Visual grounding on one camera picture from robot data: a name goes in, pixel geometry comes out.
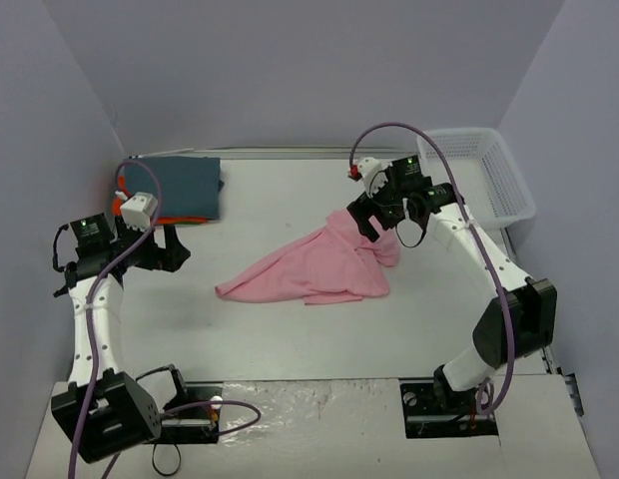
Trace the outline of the pink t-shirt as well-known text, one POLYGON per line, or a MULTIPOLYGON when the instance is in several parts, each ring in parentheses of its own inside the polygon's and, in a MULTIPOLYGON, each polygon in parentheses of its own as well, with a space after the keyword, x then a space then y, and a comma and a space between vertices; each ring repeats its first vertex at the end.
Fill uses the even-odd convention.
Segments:
POLYGON ((345 210, 322 228, 263 257, 235 278, 215 286, 217 297, 243 303, 301 299, 306 305, 360 301, 389 295, 384 270, 398 265, 396 234, 364 237, 345 210))

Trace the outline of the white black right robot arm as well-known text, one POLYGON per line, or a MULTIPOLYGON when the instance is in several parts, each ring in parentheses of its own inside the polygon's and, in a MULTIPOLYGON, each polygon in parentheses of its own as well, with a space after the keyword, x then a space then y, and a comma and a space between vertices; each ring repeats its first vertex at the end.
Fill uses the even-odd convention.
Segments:
POLYGON ((547 279, 534 279, 515 265, 475 221, 451 183, 434 184, 411 156, 389 163, 374 157, 350 169, 363 184, 347 207, 358 231, 376 242, 403 221, 438 242, 467 274, 485 309, 470 345, 433 373, 435 405, 454 412, 472 403, 493 406, 488 381, 497 369, 513 373, 516 359, 548 346, 553 338, 557 291, 547 279))

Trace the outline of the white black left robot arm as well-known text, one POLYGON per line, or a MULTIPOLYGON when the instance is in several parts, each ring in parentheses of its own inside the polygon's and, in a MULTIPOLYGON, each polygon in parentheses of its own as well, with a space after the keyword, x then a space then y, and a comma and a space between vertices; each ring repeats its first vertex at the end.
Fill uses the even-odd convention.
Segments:
POLYGON ((62 267, 65 284, 55 294, 72 301, 74 359, 67 389, 52 397, 51 411, 72 442, 72 458, 95 463, 158 439, 159 410, 179 417, 190 408, 186 386, 165 383, 154 399, 125 372, 120 310, 129 268, 175 272, 191 253, 173 225, 162 228, 164 245, 122 218, 110 226, 102 214, 68 228, 77 240, 77 258, 62 267))

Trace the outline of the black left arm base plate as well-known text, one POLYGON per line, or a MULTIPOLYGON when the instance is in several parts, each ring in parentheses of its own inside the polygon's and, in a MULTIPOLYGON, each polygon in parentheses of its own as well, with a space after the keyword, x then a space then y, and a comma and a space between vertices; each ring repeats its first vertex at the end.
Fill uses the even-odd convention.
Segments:
MULTIPOLYGON (((167 373, 143 378, 140 384, 152 395, 160 412, 223 395, 221 382, 187 381, 185 397, 179 398, 177 387, 167 373)), ((220 439, 219 417, 211 419, 210 413, 202 407, 178 412, 163 420, 161 436, 153 444, 217 444, 220 439)))

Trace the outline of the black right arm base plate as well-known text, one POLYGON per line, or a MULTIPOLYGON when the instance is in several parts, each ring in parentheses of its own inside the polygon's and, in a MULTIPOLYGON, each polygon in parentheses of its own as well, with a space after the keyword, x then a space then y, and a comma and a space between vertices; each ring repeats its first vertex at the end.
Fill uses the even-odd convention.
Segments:
POLYGON ((472 392, 461 393, 456 405, 445 408, 431 379, 399 381, 404 433, 407 439, 455 439, 498 435, 492 416, 476 412, 472 392))

